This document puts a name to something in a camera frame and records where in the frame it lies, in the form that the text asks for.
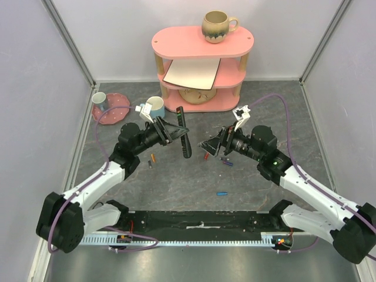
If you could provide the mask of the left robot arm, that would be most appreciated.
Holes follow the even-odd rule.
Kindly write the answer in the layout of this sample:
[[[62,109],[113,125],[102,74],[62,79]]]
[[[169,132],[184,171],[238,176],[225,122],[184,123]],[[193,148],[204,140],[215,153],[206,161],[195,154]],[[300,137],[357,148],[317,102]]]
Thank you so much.
[[[47,241],[48,251],[70,253],[85,235],[105,227],[126,229],[129,217],[125,206],[116,201],[98,209],[92,205],[136,170],[140,153],[156,144],[166,146],[188,132],[182,121],[175,125],[161,117],[147,122],[144,129],[135,123],[123,125],[112,154],[97,172],[63,194],[52,192],[45,197],[36,234]]]

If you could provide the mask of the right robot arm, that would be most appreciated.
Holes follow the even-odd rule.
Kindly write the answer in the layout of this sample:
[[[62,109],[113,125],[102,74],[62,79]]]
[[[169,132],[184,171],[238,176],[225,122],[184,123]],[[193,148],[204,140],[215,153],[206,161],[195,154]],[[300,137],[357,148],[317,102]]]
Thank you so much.
[[[307,211],[289,203],[283,211],[269,216],[273,230],[291,227],[306,231],[332,244],[339,255],[353,264],[360,264],[375,247],[375,207],[348,200],[312,178],[278,150],[270,127],[256,126],[250,135],[234,126],[223,127],[216,136],[200,142],[199,147],[212,156],[223,148],[225,155],[237,152],[257,161],[257,170],[266,180],[315,209]]]

